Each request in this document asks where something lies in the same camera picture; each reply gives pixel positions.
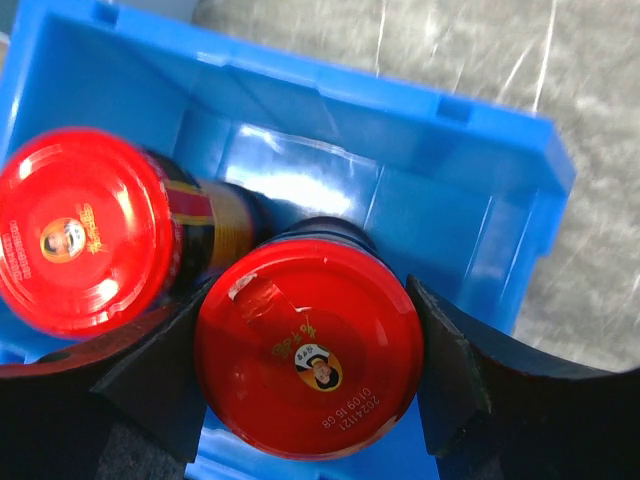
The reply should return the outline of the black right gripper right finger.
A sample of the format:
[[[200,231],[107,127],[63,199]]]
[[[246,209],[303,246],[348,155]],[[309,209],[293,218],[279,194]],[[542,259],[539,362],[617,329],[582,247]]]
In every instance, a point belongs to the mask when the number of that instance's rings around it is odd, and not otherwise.
[[[636,479],[639,371],[614,373],[524,344],[415,276],[425,340],[418,402],[442,479]]]

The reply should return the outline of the red-lid sauce jar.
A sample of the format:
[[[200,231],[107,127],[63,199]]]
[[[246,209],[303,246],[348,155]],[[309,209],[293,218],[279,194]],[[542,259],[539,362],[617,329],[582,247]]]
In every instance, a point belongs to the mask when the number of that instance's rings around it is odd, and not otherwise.
[[[198,315],[195,367],[218,419],[267,453],[339,458],[387,434],[424,340],[401,281],[358,226],[302,220],[225,271]]]
[[[1,173],[1,296],[45,334],[118,328],[271,233],[257,195],[92,128],[21,146]]]

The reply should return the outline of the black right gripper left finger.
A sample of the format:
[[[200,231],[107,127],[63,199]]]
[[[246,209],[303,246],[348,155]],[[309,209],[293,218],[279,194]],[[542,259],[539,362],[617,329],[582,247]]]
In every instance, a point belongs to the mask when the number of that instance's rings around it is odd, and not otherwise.
[[[206,411],[193,345],[212,284],[34,363],[3,365],[2,478],[183,478]]]

